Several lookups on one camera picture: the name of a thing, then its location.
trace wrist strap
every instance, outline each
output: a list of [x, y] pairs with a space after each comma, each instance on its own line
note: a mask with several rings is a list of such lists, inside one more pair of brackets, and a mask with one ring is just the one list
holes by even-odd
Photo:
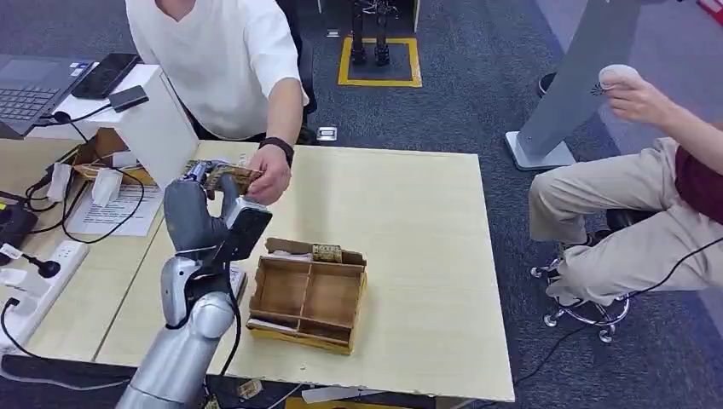
[[261, 143], [258, 144], [258, 148], [261, 149], [262, 147], [265, 147], [266, 145], [276, 145], [277, 147], [280, 147], [282, 151], [284, 151], [284, 154], [286, 155], [286, 162], [289, 164], [289, 167], [292, 167], [293, 162], [293, 147], [286, 143], [281, 138], [276, 137], [267, 137]]

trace power strip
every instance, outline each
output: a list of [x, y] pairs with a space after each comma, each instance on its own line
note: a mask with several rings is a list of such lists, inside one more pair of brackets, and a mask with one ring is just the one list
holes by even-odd
[[[8, 327], [8, 333], [17, 341], [20, 345], [25, 345], [32, 336], [32, 333], [38, 328], [40, 322], [43, 320], [45, 315], [53, 306], [55, 299], [61, 294], [61, 291], [65, 288], [68, 280], [80, 267], [80, 263], [83, 262], [85, 256], [88, 255], [89, 247], [85, 243], [78, 241], [65, 240], [55, 249], [53, 255], [50, 256], [49, 260], [54, 260], [61, 265], [61, 271], [55, 275], [55, 277], [45, 279], [50, 285], [50, 288], [43, 294], [42, 297], [38, 298], [36, 302], [38, 307], [31, 314], [18, 315], [14, 312], [14, 308], [8, 309], [5, 314], [5, 325]], [[30, 270], [30, 274], [36, 274], [36, 271]], [[14, 297], [20, 299], [22, 303], [22, 297], [28, 297], [22, 291], [15, 290]], [[14, 350], [13, 344], [0, 331], [0, 353], [8, 353]]]

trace man's arm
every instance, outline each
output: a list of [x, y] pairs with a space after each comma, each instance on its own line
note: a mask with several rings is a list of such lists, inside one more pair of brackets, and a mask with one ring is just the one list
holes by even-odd
[[723, 130], [677, 105], [657, 127], [702, 164], [723, 175]]
[[269, 95], [269, 119], [266, 135], [283, 139], [294, 146], [301, 129], [303, 97], [301, 83], [296, 78], [284, 78]]
[[651, 124], [675, 139], [701, 163], [723, 175], [723, 130], [675, 104], [643, 78], [619, 76], [606, 92], [620, 118]]
[[[286, 17], [274, 0], [240, 0], [246, 7], [244, 41], [251, 66], [269, 99], [266, 137], [282, 139], [293, 146], [301, 130], [302, 110], [308, 98], [301, 87], [297, 51]], [[265, 145], [253, 156], [250, 166], [263, 174], [248, 189], [248, 196], [271, 205], [286, 191], [291, 169], [281, 147]]]

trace gray robotic forearm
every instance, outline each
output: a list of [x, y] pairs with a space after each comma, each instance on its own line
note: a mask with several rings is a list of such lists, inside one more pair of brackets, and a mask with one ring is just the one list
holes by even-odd
[[231, 177], [222, 176], [221, 217], [210, 216], [202, 186], [216, 164], [198, 163], [165, 190], [166, 224], [176, 248], [176, 255], [161, 272], [165, 328], [117, 409], [186, 407], [198, 396], [218, 343], [234, 317], [240, 323], [229, 263], [249, 257], [271, 214], [239, 198]]

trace chrome stool base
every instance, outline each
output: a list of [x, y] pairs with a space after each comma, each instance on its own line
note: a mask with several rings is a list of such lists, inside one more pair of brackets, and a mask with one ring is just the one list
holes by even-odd
[[[552, 280], [548, 278], [547, 274], [557, 270], [559, 264], [560, 259], [556, 258], [548, 266], [534, 267], [530, 269], [529, 274], [536, 279], [545, 278], [547, 283], [551, 284]], [[586, 302], [580, 302], [570, 307], [558, 305], [558, 310], [554, 314], [545, 314], [542, 320], [545, 322], [545, 325], [553, 328], [558, 325], [559, 319], [562, 318], [563, 315], [567, 314], [583, 324], [602, 327], [602, 329], [598, 332], [600, 341], [603, 343], [612, 343], [613, 337], [616, 333], [616, 324], [622, 321], [630, 311], [630, 298], [628, 295], [616, 298], [616, 302], [622, 302], [622, 311], [617, 315], [610, 315], [605, 307], [593, 303], [593, 306], [598, 310], [601, 318], [596, 320], [590, 319], [578, 311], [580, 307], [586, 304]]]

